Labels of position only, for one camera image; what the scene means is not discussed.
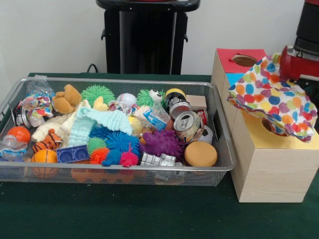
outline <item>tiger plush toy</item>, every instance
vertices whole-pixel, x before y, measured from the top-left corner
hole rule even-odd
[[[48,134],[44,138],[44,140],[36,143],[32,147],[32,150],[34,153],[37,153],[38,151],[42,149],[56,150],[62,142],[63,142],[62,138],[58,136],[57,134],[55,134],[55,130],[51,128],[49,129]]]

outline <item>wooden box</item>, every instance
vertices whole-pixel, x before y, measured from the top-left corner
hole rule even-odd
[[[262,49],[216,50],[211,83],[218,88],[230,132],[237,110],[227,102],[228,89],[264,56],[266,53]]]
[[[236,109],[229,102],[228,89],[250,67],[238,67],[232,55],[254,55],[263,50],[217,49],[212,83],[218,88],[237,152],[232,178],[239,202],[302,202],[319,168],[319,135],[310,143],[267,131],[259,118]]]

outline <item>purple rubber toy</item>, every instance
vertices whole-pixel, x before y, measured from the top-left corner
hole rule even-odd
[[[178,140],[173,130],[156,131],[154,134],[144,133],[143,138],[146,144],[140,143],[141,151],[152,155],[160,156],[164,153],[180,158],[183,155],[184,144]]]

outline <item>green tablecloth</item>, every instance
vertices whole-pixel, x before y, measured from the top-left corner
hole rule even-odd
[[[46,74],[210,81],[209,76]],[[0,183],[1,238],[319,238],[319,175],[300,204],[240,204],[218,187]]]

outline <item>polka dot fabric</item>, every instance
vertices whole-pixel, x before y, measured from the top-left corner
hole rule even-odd
[[[309,142],[317,109],[297,84],[280,77],[280,54],[264,57],[229,88],[235,107],[268,120],[277,135],[292,135]]]

